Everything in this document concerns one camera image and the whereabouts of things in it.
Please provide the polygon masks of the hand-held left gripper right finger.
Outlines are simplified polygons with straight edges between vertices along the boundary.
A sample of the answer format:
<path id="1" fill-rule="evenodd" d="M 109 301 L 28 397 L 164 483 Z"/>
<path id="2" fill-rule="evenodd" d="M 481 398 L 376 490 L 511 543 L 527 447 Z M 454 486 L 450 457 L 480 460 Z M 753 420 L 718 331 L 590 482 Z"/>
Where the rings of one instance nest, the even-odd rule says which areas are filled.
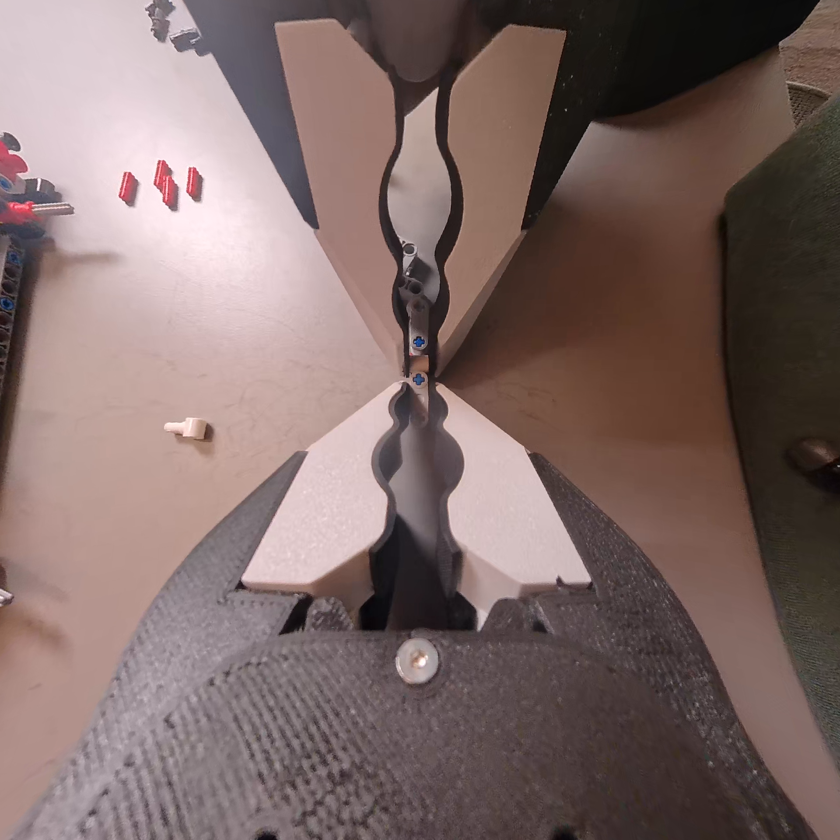
<path id="1" fill-rule="evenodd" d="M 588 590 L 591 575 L 528 450 L 444 385 L 432 409 L 447 594 L 482 625 L 499 601 Z"/>

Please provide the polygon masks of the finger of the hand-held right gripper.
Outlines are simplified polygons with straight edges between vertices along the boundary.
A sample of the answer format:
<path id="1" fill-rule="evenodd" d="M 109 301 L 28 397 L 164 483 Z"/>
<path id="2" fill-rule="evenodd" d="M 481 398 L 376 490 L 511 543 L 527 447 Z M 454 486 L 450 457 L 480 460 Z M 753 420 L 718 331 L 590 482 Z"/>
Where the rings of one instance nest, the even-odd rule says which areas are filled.
<path id="1" fill-rule="evenodd" d="M 401 371 L 403 328 L 392 303 L 397 263 L 380 217 L 397 147 L 392 84 L 335 19 L 278 22 L 276 38 L 316 237 L 374 341 Z"/>
<path id="2" fill-rule="evenodd" d="M 451 165 L 438 258 L 448 307 L 436 373 L 465 341 L 524 238 L 523 218 L 567 33 L 509 25 L 455 78 L 437 117 Z"/>

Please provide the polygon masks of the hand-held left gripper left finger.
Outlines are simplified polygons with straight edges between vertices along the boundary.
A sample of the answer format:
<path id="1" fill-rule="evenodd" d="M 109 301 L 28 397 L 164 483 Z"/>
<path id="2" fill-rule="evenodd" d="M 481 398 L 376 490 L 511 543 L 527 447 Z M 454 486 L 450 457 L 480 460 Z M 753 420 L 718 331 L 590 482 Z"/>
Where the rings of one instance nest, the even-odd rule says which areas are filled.
<path id="1" fill-rule="evenodd" d="M 371 552 L 389 527 L 377 446 L 392 434 L 396 382 L 305 452 L 241 577 L 251 592 L 332 597 L 356 613 L 374 593 Z"/>

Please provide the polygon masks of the toy brick car chassis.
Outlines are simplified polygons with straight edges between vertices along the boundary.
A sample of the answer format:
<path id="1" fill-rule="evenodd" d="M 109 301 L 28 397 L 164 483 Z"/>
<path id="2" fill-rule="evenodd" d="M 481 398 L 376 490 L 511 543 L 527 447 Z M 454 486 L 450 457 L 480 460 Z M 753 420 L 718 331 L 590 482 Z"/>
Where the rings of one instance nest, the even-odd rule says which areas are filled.
<path id="1" fill-rule="evenodd" d="M 61 199 L 52 182 L 27 177 L 21 145 L 8 132 L 1 135 L 1 391 L 10 366 L 20 289 L 27 262 L 27 244 L 46 236 L 53 217 L 71 216 L 75 208 Z"/>

